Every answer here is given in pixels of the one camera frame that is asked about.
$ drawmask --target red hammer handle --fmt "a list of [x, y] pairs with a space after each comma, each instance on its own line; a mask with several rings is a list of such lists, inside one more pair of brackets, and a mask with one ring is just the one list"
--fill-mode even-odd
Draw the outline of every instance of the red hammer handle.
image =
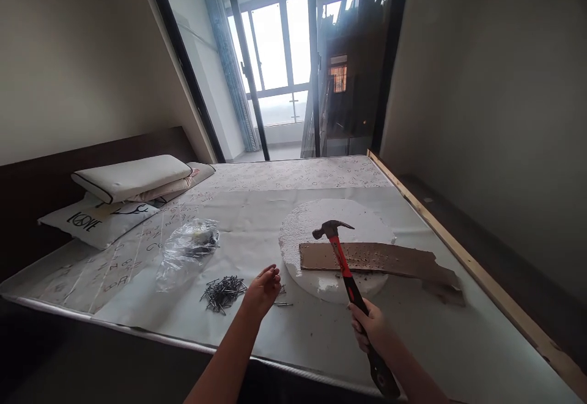
[[[338, 236], [331, 237], [329, 240], [332, 244], [334, 254], [338, 260], [338, 264], [341, 267], [342, 280], [344, 281], [344, 286], [347, 289], [347, 293], [349, 294], [349, 300], [357, 305], [357, 307], [361, 309], [365, 315], [369, 316], [369, 310], [367, 309], [367, 305], [365, 305], [359, 288], [356, 286], [353, 275], [350, 272], [349, 264], [347, 263], [347, 259], [344, 257], [341, 242]], [[367, 335], [363, 327], [361, 327], [361, 330], [362, 334]], [[375, 348], [369, 344], [367, 349], [369, 351], [367, 356], [369, 358], [369, 364], [371, 365], [371, 378], [373, 379], [373, 382], [384, 397], [395, 400], [400, 396], [401, 393], [397, 386], [396, 379], [393, 377], [393, 374], [391, 373], [389, 367], [387, 367], [385, 364], [383, 358], [377, 353], [377, 351], [375, 351]]]

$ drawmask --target hand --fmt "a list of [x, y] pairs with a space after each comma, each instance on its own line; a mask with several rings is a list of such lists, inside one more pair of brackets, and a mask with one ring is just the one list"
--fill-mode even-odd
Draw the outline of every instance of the hand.
[[281, 276], [276, 265], [269, 265], [249, 285], [240, 307], [247, 316], [261, 323], [281, 291]]
[[[348, 308], [353, 314], [352, 326], [355, 330], [356, 341], [359, 343], [359, 347], [363, 352], [369, 353], [368, 346], [371, 343], [375, 350], [382, 354], [393, 340], [394, 334], [387, 326], [381, 310], [366, 298], [363, 298], [363, 301], [367, 306], [369, 316], [365, 315], [358, 306], [352, 303], [348, 305]], [[361, 326], [367, 335], [361, 333]]]

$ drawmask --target curtain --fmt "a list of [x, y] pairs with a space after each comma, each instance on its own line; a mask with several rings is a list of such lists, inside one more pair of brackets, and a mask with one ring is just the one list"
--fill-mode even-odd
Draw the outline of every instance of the curtain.
[[243, 136], [245, 151], [255, 152], [259, 150], [260, 143], [257, 133], [253, 128], [251, 114], [246, 99], [243, 78], [240, 75], [240, 66], [237, 60], [237, 53], [232, 44], [231, 30], [228, 26], [228, 18], [222, 0], [205, 0], [208, 16], [212, 24], [214, 39], [218, 47], [218, 54], [224, 71], [224, 77], [228, 83], [231, 93], [234, 112], [237, 116], [238, 127]]

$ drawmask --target beige wall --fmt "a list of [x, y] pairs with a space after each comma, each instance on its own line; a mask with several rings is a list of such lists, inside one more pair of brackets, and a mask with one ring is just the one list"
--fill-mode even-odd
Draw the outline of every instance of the beige wall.
[[0, 164], [183, 123], [148, 0], [2, 0], [0, 17]]
[[407, 0], [382, 157], [587, 304], [587, 0]]

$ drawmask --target clear plastic bag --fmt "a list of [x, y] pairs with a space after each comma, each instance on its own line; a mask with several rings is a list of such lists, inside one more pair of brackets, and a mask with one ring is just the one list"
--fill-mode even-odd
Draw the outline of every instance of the clear plastic bag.
[[163, 245], [163, 261], [157, 270], [157, 291], [168, 292], [201, 271], [219, 247], [218, 221], [194, 219], [182, 225]]

